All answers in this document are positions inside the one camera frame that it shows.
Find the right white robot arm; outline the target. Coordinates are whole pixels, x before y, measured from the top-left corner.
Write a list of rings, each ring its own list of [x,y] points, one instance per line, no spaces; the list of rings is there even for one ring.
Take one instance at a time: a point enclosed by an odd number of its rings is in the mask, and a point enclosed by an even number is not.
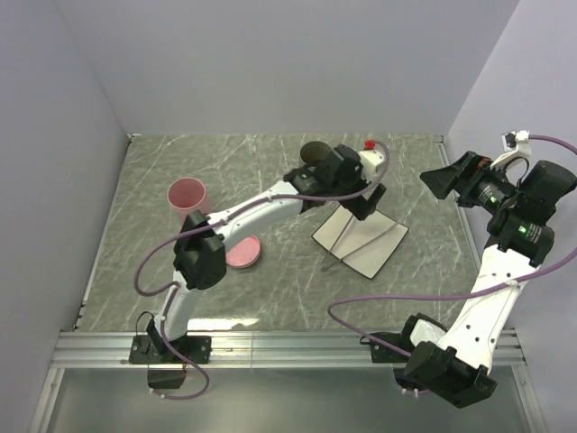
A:
[[[575,189],[576,177],[554,162],[538,161],[512,184],[496,162],[467,152],[420,179],[436,198],[455,192],[459,206],[479,206],[491,215],[479,274],[454,323],[443,328],[417,314],[398,338],[405,376],[462,409],[488,399],[497,387],[490,378],[497,340],[529,276],[554,245],[546,223],[557,201]]]

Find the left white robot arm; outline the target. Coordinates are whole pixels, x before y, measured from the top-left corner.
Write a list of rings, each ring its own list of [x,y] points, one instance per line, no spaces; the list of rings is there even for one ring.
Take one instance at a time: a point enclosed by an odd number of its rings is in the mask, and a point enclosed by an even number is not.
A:
[[[383,143],[369,140],[359,152],[339,144],[323,159],[291,170],[240,205],[208,215],[191,213],[174,245],[169,293],[147,326],[152,354],[163,363],[179,358],[200,292],[224,278],[225,255],[243,239],[327,202],[365,220],[386,190],[381,179],[388,166],[389,150]]]

